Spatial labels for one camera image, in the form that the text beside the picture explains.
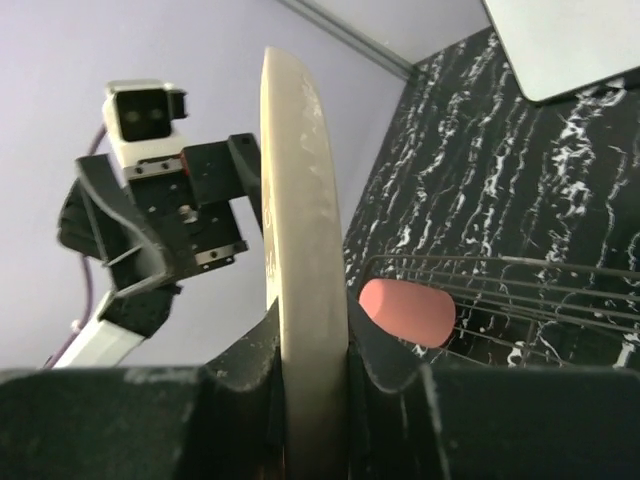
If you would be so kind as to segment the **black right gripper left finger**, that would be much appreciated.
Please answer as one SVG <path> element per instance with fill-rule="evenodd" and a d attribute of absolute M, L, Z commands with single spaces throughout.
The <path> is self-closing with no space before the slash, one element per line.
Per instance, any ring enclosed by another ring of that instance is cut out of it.
<path fill-rule="evenodd" d="M 281 479 L 278 310 L 208 364 L 1 375 L 5 479 Z"/>

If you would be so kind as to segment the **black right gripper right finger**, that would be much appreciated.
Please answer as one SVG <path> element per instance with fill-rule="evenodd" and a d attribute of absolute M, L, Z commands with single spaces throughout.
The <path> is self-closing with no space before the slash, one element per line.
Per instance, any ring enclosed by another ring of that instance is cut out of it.
<path fill-rule="evenodd" d="M 432 367 L 348 301 L 355 479 L 635 479 L 639 375 Z"/>

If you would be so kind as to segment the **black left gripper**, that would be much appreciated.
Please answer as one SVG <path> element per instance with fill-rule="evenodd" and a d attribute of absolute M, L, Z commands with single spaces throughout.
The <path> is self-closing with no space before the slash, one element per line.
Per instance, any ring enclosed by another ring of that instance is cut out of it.
<path fill-rule="evenodd" d="M 59 242 L 99 259 L 115 295 L 177 295 L 180 275 L 222 268 L 248 250 L 231 201 L 248 198 L 262 222 L 260 168 L 251 133 L 140 161 L 124 169 L 124 184 L 108 155 L 79 157 Z"/>

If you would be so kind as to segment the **pink plastic cup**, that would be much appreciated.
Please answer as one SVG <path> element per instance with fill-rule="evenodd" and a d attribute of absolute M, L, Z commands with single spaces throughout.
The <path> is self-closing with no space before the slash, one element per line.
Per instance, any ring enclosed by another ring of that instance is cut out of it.
<path fill-rule="evenodd" d="M 456 323 L 456 306 L 446 292 L 418 283 L 372 279 L 359 303 L 386 333 L 424 347 L 441 347 Z"/>

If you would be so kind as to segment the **pink and cream plate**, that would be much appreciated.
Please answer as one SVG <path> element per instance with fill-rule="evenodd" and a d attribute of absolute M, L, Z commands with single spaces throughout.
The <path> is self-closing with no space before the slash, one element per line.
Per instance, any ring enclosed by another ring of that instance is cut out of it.
<path fill-rule="evenodd" d="M 347 298 L 334 163 L 309 69 L 265 51 L 260 86 L 268 303 L 279 311 L 290 479 L 348 476 Z"/>

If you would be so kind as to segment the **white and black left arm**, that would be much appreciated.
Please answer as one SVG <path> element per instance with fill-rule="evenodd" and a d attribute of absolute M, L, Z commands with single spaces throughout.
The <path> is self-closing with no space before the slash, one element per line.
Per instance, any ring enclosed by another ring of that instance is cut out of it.
<path fill-rule="evenodd" d="M 100 260 L 111 287 L 51 367 L 118 364 L 166 322 L 180 281 L 247 251 L 231 202 L 246 197 L 262 217 L 260 168 L 251 133 L 138 162 L 124 169 L 124 185 L 107 155 L 78 158 L 58 239 Z"/>

